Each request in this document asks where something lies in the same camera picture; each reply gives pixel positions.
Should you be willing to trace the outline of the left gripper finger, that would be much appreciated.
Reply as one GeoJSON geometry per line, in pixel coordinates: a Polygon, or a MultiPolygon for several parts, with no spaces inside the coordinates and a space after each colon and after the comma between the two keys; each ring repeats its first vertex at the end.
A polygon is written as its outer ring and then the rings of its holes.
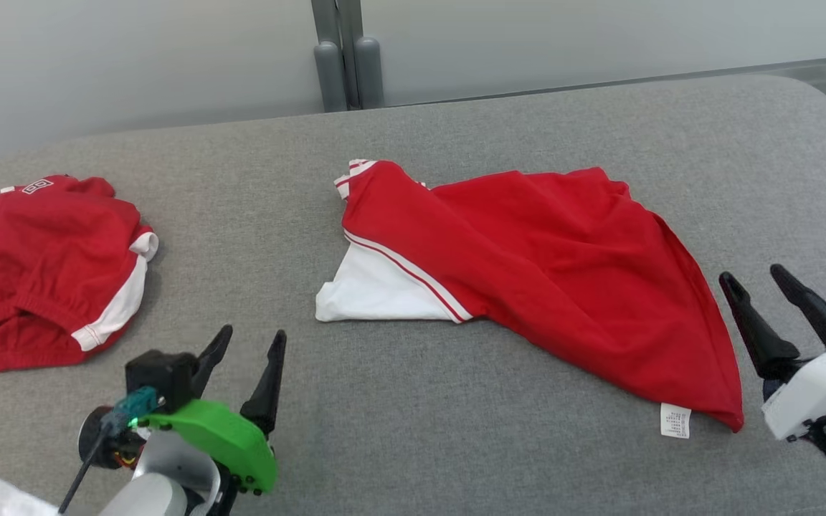
{"type": "Polygon", "coordinates": [[[275,430],[286,344],[288,334],[284,330],[278,330],[267,350],[267,365],[261,379],[248,401],[240,407],[240,415],[251,421],[263,434],[271,434],[275,430]]]}
{"type": "Polygon", "coordinates": [[[206,349],[197,358],[197,369],[194,372],[194,398],[202,398],[204,389],[209,384],[211,373],[215,366],[221,363],[227,352],[233,327],[223,325],[217,335],[213,337],[206,349]]]}

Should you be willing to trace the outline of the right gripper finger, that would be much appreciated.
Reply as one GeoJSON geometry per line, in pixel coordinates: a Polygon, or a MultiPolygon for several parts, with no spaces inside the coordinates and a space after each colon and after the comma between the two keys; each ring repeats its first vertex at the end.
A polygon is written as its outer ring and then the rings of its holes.
{"type": "Polygon", "coordinates": [[[792,378],[800,353],[781,338],[751,303],[751,296],[730,272],[720,274],[720,287],[760,378],[792,378]]]}
{"type": "Polygon", "coordinates": [[[771,276],[787,301],[806,317],[826,349],[826,300],[800,282],[782,264],[771,265],[771,276]]]}

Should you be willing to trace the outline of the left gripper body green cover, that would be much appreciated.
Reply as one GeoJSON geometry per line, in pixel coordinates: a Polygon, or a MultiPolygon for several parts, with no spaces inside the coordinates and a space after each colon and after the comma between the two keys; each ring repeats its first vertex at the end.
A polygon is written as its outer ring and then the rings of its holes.
{"type": "Polygon", "coordinates": [[[249,399],[236,414],[215,401],[193,399],[172,414],[152,412],[142,421],[152,438],[174,437],[226,467],[242,492],[272,491],[277,480],[275,453],[269,436],[275,430],[277,399],[249,399]]]}

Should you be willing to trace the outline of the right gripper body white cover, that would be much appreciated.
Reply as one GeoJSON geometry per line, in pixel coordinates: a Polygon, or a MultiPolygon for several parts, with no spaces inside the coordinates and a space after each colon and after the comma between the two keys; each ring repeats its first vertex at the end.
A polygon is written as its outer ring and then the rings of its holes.
{"type": "Polygon", "coordinates": [[[761,410],[777,440],[804,435],[805,421],[826,415],[826,352],[801,367],[764,402],[761,410]]]}

